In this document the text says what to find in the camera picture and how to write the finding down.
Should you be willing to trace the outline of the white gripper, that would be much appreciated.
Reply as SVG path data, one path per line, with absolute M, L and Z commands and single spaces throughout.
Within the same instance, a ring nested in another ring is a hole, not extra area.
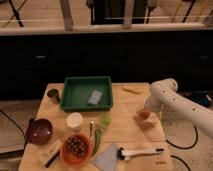
M 154 113 L 151 113 L 149 117 L 145 120 L 145 123 L 147 125 L 155 126 L 158 123 L 159 118 L 156 113 L 159 113 L 162 110 L 162 106 L 163 106 L 163 103 L 157 98 L 155 98 L 154 96 L 149 96 L 147 98 L 144 107 L 148 111 L 154 112 Z

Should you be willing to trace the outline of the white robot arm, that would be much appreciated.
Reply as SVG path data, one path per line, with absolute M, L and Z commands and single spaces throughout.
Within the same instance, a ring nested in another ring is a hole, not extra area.
M 146 110 L 158 113 L 163 105 L 167 105 L 213 139 L 213 111 L 179 95 L 174 79 L 155 81 L 150 84 L 149 90 L 150 96 L 144 105 Z

